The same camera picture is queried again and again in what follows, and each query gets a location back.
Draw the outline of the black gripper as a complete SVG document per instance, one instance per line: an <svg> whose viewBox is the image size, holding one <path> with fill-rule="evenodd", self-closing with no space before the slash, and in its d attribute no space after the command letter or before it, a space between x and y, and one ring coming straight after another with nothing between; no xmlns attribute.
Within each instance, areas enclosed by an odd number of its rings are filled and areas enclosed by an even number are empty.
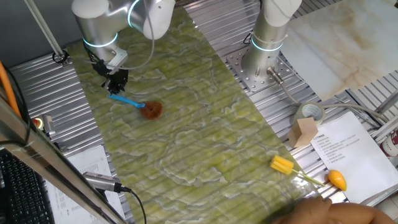
<svg viewBox="0 0 398 224"><path fill-rule="evenodd" d="M108 74L108 91L111 95L117 94L117 89L119 89L119 93L121 91L125 91L124 87L128 82L129 71L125 69L119 69L114 74Z"/></svg>

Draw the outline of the bare human hand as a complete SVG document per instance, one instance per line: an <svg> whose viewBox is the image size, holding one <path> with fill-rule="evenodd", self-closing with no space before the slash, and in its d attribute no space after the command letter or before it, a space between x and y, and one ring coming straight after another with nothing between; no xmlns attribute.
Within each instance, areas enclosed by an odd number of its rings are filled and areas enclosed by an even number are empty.
<svg viewBox="0 0 398 224"><path fill-rule="evenodd" d="M272 224L395 224L395 221L376 208L311 197L302 199L292 212Z"/></svg>

